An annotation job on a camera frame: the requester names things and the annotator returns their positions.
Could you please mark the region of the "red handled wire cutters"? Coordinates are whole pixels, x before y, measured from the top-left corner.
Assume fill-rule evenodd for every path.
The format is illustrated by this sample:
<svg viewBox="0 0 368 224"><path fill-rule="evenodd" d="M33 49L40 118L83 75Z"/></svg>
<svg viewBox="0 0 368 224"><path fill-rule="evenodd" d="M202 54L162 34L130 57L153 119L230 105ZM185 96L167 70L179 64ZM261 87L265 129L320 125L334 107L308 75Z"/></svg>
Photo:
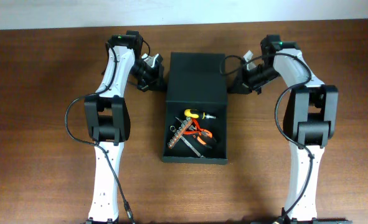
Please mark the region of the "red handled wire cutters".
<svg viewBox="0 0 368 224"><path fill-rule="evenodd" d="M201 128L198 121L194 118L191 118L191 125L184 131L185 135L191 135L196 138L198 141L204 141L206 138L211 138L212 133L204 128Z"/></svg>

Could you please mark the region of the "yellow black stubby screwdriver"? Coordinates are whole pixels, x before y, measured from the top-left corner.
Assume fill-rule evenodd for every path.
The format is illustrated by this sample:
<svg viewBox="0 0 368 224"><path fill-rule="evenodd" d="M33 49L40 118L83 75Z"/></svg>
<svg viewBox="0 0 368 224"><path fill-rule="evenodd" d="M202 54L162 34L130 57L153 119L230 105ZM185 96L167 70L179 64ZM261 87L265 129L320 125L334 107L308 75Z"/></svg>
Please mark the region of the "yellow black stubby screwdriver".
<svg viewBox="0 0 368 224"><path fill-rule="evenodd" d="M184 110L184 115L194 119L216 119L216 116L213 116L205 111L196 110L192 108L188 108Z"/></svg>

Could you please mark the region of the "silver ratchet wrench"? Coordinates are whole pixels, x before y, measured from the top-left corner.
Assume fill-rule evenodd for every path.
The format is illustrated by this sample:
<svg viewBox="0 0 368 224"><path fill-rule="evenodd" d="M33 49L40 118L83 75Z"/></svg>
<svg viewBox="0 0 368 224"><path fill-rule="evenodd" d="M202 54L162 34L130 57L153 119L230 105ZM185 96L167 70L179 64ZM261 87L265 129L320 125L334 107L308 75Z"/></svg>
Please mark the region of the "silver ratchet wrench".
<svg viewBox="0 0 368 224"><path fill-rule="evenodd" d="M177 137L177 129L174 126L170 126L170 131L174 133L174 136ZM198 157L204 158L204 156L184 137L180 136L180 139L188 146Z"/></svg>

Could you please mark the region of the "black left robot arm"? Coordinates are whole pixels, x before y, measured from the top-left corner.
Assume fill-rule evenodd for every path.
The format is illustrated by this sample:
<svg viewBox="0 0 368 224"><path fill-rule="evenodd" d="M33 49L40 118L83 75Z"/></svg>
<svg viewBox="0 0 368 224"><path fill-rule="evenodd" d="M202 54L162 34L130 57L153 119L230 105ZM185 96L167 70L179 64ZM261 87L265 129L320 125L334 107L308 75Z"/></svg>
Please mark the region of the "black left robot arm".
<svg viewBox="0 0 368 224"><path fill-rule="evenodd" d="M118 223L118 197L124 196L118 179L121 155L130 136L131 121L124 94L130 75L142 91L166 91L163 58L141 52L146 41L138 31L113 35L105 47L108 63L103 80L84 98L88 135L95 148L96 168L92 205L87 223Z"/></svg>

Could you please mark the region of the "orange socket bit rail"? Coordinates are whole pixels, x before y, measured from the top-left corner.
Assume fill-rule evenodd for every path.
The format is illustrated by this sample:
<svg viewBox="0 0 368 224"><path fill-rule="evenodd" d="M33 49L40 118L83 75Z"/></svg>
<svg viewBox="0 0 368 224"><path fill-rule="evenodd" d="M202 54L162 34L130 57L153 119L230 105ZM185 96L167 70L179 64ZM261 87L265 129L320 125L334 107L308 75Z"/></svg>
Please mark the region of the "orange socket bit rail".
<svg viewBox="0 0 368 224"><path fill-rule="evenodd" d="M167 143L169 149L172 149L176 143L181 139L190 149L194 149L193 145L183 136L184 132L191 126L192 120L191 118L186 118L182 120L178 117L176 119L180 122L180 127L177 129L174 126L170 127L170 130L173 132L173 137Z"/></svg>

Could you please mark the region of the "orange black long-nose pliers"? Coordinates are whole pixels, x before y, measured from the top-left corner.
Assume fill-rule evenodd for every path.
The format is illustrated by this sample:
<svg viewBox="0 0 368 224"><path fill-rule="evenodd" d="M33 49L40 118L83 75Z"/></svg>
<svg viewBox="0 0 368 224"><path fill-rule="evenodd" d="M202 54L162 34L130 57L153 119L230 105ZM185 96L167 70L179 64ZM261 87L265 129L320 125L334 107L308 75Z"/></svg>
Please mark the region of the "orange black long-nose pliers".
<svg viewBox="0 0 368 224"><path fill-rule="evenodd" d="M198 143L208 149L213 149L217 145L213 134L209 130L200 127L199 122L195 118L189 117L189 120L186 119L186 121L192 121L192 124L186 128L183 135L192 136Z"/></svg>

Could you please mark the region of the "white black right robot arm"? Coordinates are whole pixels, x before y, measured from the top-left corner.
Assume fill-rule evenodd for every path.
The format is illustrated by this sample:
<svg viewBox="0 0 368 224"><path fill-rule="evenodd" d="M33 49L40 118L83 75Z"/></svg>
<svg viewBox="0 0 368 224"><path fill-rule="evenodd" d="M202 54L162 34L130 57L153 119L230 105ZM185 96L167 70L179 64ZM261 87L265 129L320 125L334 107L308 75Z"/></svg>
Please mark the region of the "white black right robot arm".
<svg viewBox="0 0 368 224"><path fill-rule="evenodd" d="M274 109L275 124L289 142L291 153L288 196L281 215L272 223L319 223L316 189L319 166L325 147L336 127L339 92L334 85L321 81L310 69L296 42L284 42L279 35L267 35L260 42L262 63L255 65L252 52L239 58L232 73L234 81L227 91L233 94L261 93L267 83L282 77L289 94L283 121Z"/></svg>

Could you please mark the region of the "black gift box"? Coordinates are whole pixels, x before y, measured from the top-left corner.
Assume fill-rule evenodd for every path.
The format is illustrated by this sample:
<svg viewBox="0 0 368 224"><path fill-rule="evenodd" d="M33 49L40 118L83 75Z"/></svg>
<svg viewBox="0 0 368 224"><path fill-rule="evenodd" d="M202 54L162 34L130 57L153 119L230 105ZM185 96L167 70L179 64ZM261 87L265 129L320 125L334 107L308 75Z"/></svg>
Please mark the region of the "black gift box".
<svg viewBox="0 0 368 224"><path fill-rule="evenodd" d="M220 74L224 54L171 53L171 64L166 95L166 121L164 131L163 162L226 165L227 158L227 85ZM184 110L205 111L216 119L199 119L200 127L209 130L217 141L213 149L198 143L192 136L185 138L204 156L198 157L180 140L169 149L173 137L170 126L178 128L176 117L185 119Z"/></svg>

